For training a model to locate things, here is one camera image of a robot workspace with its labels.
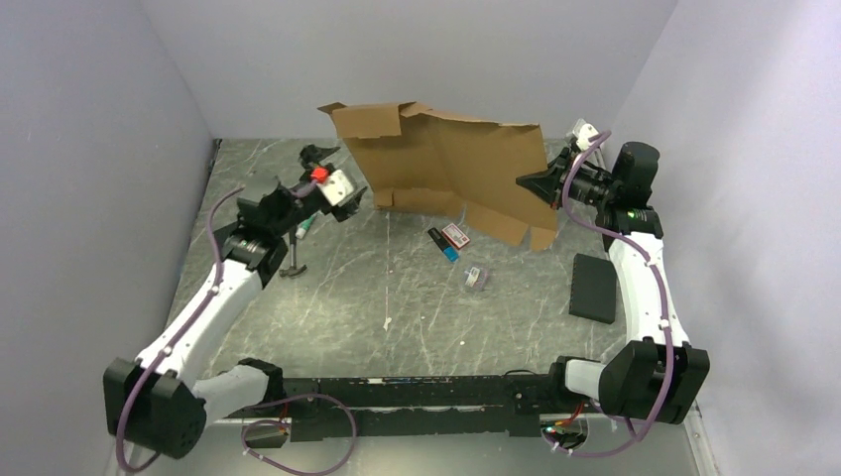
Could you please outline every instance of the red object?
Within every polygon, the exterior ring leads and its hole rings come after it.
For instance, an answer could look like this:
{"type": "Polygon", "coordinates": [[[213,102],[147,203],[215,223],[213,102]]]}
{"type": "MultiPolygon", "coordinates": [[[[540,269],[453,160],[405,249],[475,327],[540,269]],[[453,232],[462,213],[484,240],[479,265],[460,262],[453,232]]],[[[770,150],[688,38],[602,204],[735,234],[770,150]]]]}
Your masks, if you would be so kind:
{"type": "Polygon", "coordinates": [[[309,176],[318,183],[324,183],[330,177],[330,172],[324,167],[316,167],[309,176]]]}

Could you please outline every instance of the gray marble surface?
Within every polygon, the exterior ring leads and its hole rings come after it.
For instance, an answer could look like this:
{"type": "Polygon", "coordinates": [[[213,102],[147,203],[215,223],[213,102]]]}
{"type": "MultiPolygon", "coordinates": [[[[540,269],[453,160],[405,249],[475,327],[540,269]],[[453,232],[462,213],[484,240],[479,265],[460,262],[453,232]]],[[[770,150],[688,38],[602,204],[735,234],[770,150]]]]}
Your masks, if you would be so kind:
{"type": "MultiPolygon", "coordinates": [[[[334,139],[223,141],[192,231],[171,319],[207,276],[209,244],[202,233],[208,208],[248,175],[277,175],[294,183],[306,144],[334,139]]],[[[547,141],[553,155],[557,141],[547,141]]],[[[331,157],[364,182],[347,149],[331,157]]],[[[624,314],[607,325],[568,313],[572,259],[604,257],[599,236],[561,212],[551,248],[511,247],[459,226],[472,242],[450,264],[426,235],[449,220],[375,210],[366,193],[359,213],[344,223],[318,216],[299,246],[308,271],[274,278],[239,316],[205,376],[255,357],[290,377],[374,377],[498,374],[511,369],[545,372],[558,355],[609,360],[625,339],[624,314]],[[471,263],[490,268],[482,292],[467,290],[471,263]]],[[[592,218],[584,207],[577,213],[592,218]]],[[[234,200],[215,224],[234,219],[234,200]]]]}

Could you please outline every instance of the red wire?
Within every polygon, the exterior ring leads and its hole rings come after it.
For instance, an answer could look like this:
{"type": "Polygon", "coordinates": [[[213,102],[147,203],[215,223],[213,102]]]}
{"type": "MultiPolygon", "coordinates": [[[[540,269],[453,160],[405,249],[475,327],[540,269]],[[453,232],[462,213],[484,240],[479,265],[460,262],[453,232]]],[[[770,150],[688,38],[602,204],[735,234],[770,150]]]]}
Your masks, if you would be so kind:
{"type": "Polygon", "coordinates": [[[581,415],[581,412],[583,412],[583,411],[584,411],[584,402],[581,401],[578,404],[578,407],[575,408],[575,412],[572,413],[572,416],[570,416],[567,419],[562,419],[561,421],[557,422],[556,424],[560,425],[560,426],[567,426],[567,425],[571,424],[573,421],[575,421],[575,419],[578,418],[578,416],[581,415]]]}

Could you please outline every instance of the marker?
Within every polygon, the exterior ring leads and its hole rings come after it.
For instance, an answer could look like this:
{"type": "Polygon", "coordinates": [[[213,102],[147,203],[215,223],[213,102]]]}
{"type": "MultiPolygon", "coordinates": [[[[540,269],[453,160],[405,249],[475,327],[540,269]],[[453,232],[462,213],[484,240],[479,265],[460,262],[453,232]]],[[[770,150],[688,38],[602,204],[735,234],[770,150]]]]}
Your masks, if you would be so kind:
{"type": "Polygon", "coordinates": [[[296,232],[295,232],[296,238],[298,238],[299,240],[302,240],[304,235],[306,235],[306,232],[309,230],[309,227],[312,226],[312,222],[314,220],[315,220],[315,213],[313,213],[310,218],[302,221],[300,223],[300,225],[298,225],[298,230],[296,230],[296,232]]]}
{"type": "Polygon", "coordinates": [[[455,263],[455,260],[458,259],[458,253],[456,253],[455,250],[452,249],[452,247],[449,245],[449,242],[446,241],[446,238],[444,238],[443,235],[441,235],[441,232],[438,231],[437,228],[432,227],[426,230],[426,233],[428,233],[429,236],[432,238],[432,241],[434,241],[435,244],[438,245],[438,249],[441,250],[441,253],[443,253],[444,256],[447,257],[447,260],[449,260],[450,263],[455,263]]]}

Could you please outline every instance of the red and white package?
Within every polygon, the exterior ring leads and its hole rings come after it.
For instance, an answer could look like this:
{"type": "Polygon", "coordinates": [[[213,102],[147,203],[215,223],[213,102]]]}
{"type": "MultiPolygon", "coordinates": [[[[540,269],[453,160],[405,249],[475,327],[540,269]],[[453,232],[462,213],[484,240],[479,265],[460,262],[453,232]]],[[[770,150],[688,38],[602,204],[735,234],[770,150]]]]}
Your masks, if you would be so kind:
{"type": "Polygon", "coordinates": [[[461,231],[455,223],[450,223],[447,226],[441,228],[441,234],[452,243],[452,246],[455,247],[456,250],[460,250],[464,248],[467,243],[470,243],[470,238],[467,238],[467,235],[461,231]]]}

